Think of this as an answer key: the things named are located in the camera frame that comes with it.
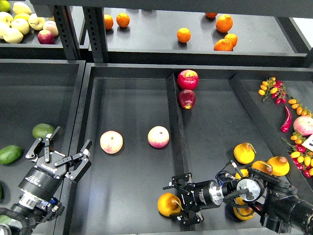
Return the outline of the yellow pear under arm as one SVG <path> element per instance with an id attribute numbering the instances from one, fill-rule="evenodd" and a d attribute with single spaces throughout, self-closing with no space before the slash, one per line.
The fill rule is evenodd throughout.
<path id="1" fill-rule="evenodd" d="M 273 167 L 264 161 L 255 161 L 251 167 L 268 175 L 272 175 L 273 173 Z"/>

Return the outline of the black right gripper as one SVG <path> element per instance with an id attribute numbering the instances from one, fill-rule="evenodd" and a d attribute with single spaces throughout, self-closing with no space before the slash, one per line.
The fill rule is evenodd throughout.
<path id="1" fill-rule="evenodd" d="M 172 212 L 169 217 L 176 218 L 182 224 L 201 223 L 203 216 L 194 211 L 218 208 L 222 203 L 222 187 L 213 180 L 192 183 L 191 172 L 172 176 L 169 185 L 162 189 L 172 188 L 182 193 L 187 211 Z"/>

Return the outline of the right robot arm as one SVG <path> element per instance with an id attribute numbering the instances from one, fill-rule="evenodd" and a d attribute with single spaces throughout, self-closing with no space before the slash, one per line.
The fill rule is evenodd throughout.
<path id="1" fill-rule="evenodd" d="M 233 160 L 214 168 L 212 179 L 195 182 L 191 172 L 171 177 L 164 190 L 174 189 L 177 206 L 169 213 L 185 226 L 204 221 L 205 210 L 228 206 L 242 218 L 260 217 L 261 226 L 277 234 L 297 229 L 305 235 L 313 233 L 313 206 L 300 199 L 289 182 L 249 167 L 247 175 Z"/>

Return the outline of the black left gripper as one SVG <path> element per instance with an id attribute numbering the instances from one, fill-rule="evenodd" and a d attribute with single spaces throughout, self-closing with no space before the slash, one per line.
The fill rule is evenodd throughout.
<path id="1" fill-rule="evenodd" d="M 52 133 L 38 137 L 25 154 L 25 158 L 37 162 L 19 184 L 19 188 L 45 201 L 50 200 L 66 176 L 78 183 L 91 166 L 91 140 L 86 140 L 79 153 L 66 157 L 54 151 L 54 141 L 59 138 L 61 127 Z"/>

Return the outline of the yellow pear behind arm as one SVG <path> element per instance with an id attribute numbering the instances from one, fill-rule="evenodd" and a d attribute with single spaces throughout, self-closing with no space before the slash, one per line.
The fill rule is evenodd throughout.
<path id="1" fill-rule="evenodd" d="M 240 174 L 238 172 L 235 174 L 235 178 L 236 179 L 242 179 L 244 177 L 248 177 L 249 176 L 249 172 L 245 168 L 241 169 L 240 172 L 241 172 Z"/>

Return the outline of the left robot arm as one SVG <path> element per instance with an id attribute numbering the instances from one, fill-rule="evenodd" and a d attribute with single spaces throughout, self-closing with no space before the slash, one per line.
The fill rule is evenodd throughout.
<path id="1" fill-rule="evenodd" d="M 61 127 L 44 138 L 38 137 L 26 154 L 26 158 L 35 162 L 19 184 L 22 195 L 18 203 L 11 208 L 1 208 L 1 215 L 18 221 L 18 225 L 1 223 L 2 235 L 30 235 L 37 225 L 51 221 L 60 216 L 65 207 L 54 194 L 65 178 L 79 182 L 91 166 L 87 140 L 81 150 L 66 156 L 54 149 Z"/>

